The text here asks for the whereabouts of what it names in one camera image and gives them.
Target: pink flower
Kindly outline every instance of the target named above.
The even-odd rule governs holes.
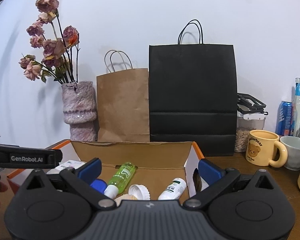
[[[35,56],[34,55],[26,55],[25,57],[20,59],[19,64],[23,69],[26,69],[31,60],[35,60]]]
[[[41,61],[42,64],[45,64],[47,67],[60,67],[61,65],[61,60],[60,59],[56,59],[55,57],[53,57],[52,59],[43,59]]]
[[[66,48],[61,38],[58,38],[56,41],[46,40],[43,43],[43,48],[43,55],[45,59],[59,59],[61,55],[66,52]]]
[[[27,68],[25,70],[25,72],[23,73],[27,79],[30,80],[35,80],[35,79],[39,79],[39,76],[41,76],[41,65],[35,65],[36,62],[31,61],[28,65]]]
[[[56,15],[53,12],[49,12],[49,13],[42,12],[38,15],[38,17],[39,20],[47,24],[47,23],[51,23],[55,19]]]
[[[44,37],[43,35],[36,35],[36,36],[32,36],[32,38],[30,38],[30,44],[31,47],[33,48],[41,48],[43,46],[44,43]]]
[[[27,29],[28,34],[30,36],[35,36],[35,35],[40,36],[40,35],[44,34],[42,25],[43,25],[43,22],[41,20],[36,21]]]
[[[76,28],[71,25],[66,27],[63,31],[63,38],[67,48],[77,45],[79,42],[79,33]]]
[[[38,8],[39,12],[53,12],[57,11],[59,7],[58,0],[37,0],[35,3],[36,7]]]

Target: open box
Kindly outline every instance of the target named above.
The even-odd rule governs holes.
[[[180,197],[183,203],[186,199],[201,191],[208,184],[198,177],[198,163],[204,158],[195,142],[71,142],[63,141],[53,147],[63,153],[62,162],[68,160],[90,161],[99,158],[102,162],[102,172],[98,177],[108,182],[123,163],[129,161],[137,169],[124,190],[128,193],[132,184],[145,185],[152,200],[157,200],[174,178],[182,178],[187,182],[187,189]],[[8,175],[9,184],[14,192],[23,183],[31,170],[16,170]]]

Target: gray cup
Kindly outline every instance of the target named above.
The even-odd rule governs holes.
[[[288,160],[284,167],[292,171],[300,170],[300,138],[294,136],[283,136],[280,142],[288,151]]]

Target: shopping bag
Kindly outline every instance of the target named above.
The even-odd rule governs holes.
[[[195,24],[199,44],[180,44]],[[195,141],[209,155],[233,155],[237,78],[233,45],[204,44],[190,21],[177,45],[149,46],[151,141]]]
[[[106,64],[109,52],[111,68]],[[100,142],[149,142],[148,69],[132,67],[115,71],[111,56],[122,51],[110,50],[105,64],[110,73],[97,76],[97,110]]]

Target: finger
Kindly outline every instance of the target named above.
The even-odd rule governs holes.
[[[5,192],[8,190],[8,186],[5,185],[3,182],[0,182],[0,192]]]

